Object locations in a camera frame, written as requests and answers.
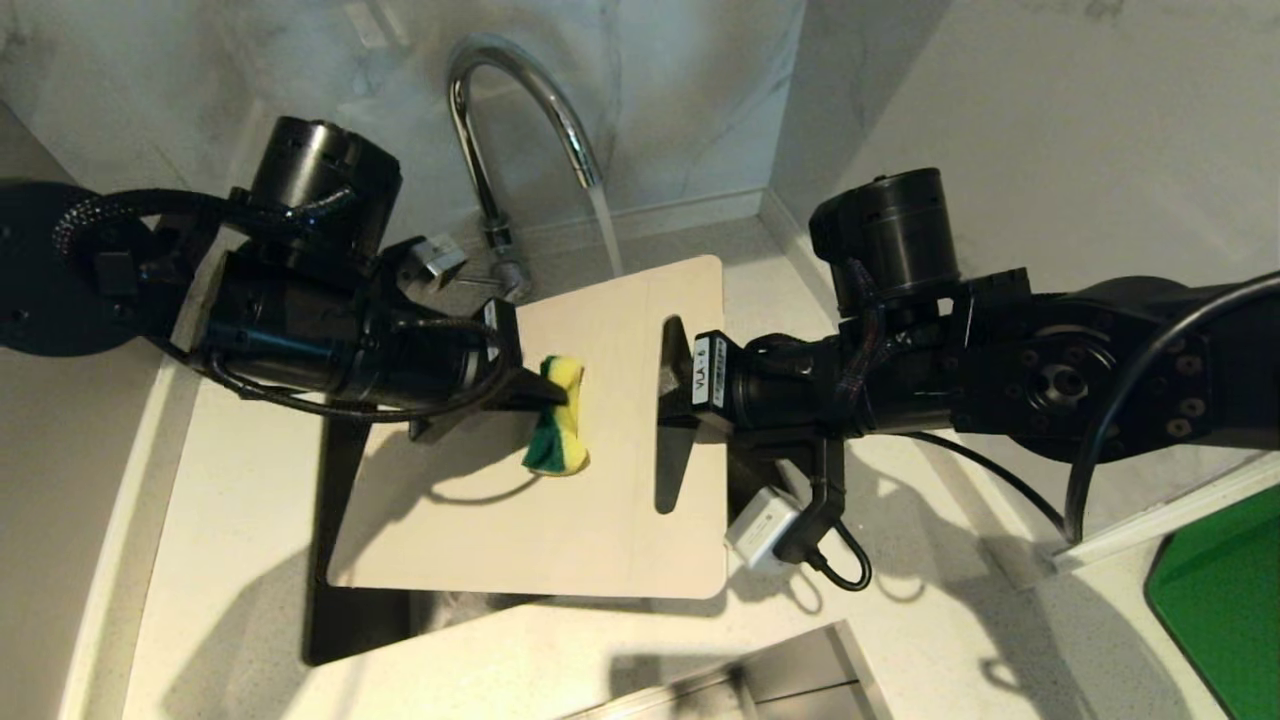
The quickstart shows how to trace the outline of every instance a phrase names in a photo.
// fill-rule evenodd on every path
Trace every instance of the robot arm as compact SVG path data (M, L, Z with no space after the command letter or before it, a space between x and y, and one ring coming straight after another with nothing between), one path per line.
M476 410L564 402L561 388L524 369L509 302L449 318L406 297L410 283L447 283L462 258L421 237L378 252L399 186L392 155L294 118L276 123L252 187L228 200L4 186L0 217L19 256L0 270L0 306L13 309L0 340L59 356L141 336L242 397L353 420L413 420L417 433L445 432ZM147 217L159 217L154 228ZM247 240L216 258L196 342L180 350L169 338L224 225ZM297 397L306 391L338 402Z
M1071 293L1033 293L1025 269L964 281L936 169L840 195L809 231L831 265L837 334L741 347L699 336L680 391L692 402L664 419L695 418L809 477L813 500L773 550L786 562L812 561L842 529L846 438L954 428L1074 461L1055 519L1073 543L1098 461L1178 443L1280 448L1280 274L1204 288L1130 277Z

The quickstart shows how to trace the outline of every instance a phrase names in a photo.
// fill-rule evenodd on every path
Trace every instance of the cutting board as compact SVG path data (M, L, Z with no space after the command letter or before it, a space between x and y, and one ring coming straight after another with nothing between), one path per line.
M534 414L479 413L433 445L374 425L329 582L598 597L705 598L726 582L723 445L694 445L675 510L654 505L663 322L689 342L723 327L722 269L703 256L517 309L525 365L586 368L581 437L567 477L521 466Z

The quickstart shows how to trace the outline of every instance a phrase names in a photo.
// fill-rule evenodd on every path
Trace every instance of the water stream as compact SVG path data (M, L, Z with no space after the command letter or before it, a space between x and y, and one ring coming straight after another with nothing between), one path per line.
M594 184L586 190L586 195L591 197L595 219L600 223L600 236L604 238L604 249L609 252L613 277L621 278L622 255L618 252L618 238L613 234L613 218L609 215L609 205L604 200L604 186Z

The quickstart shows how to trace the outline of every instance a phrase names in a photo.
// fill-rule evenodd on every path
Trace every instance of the chrome faucet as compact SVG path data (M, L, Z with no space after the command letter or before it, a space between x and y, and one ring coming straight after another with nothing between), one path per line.
M564 92L547 69L529 53L504 37L488 33L468 35L453 49L449 60L449 110L453 113L453 127L458 132L462 158L467 163L471 183L475 186L484 214L481 229L494 255L492 282L502 288L508 300L521 300L532 290L532 278L515 250L509 219L494 199L471 122L471 73L481 65L503 70L534 96L559 135L561 145L564 146L577 182L584 190L599 184L600 173L577 113L570 106Z

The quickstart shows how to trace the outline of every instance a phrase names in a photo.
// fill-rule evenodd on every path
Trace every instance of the sponge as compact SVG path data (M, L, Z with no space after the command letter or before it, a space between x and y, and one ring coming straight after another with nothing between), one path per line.
M577 437L577 395L582 387L582 364L572 357L550 355L543 360L541 375L564 388L568 401L544 409L538 416L524 465L539 475L572 475L591 460Z

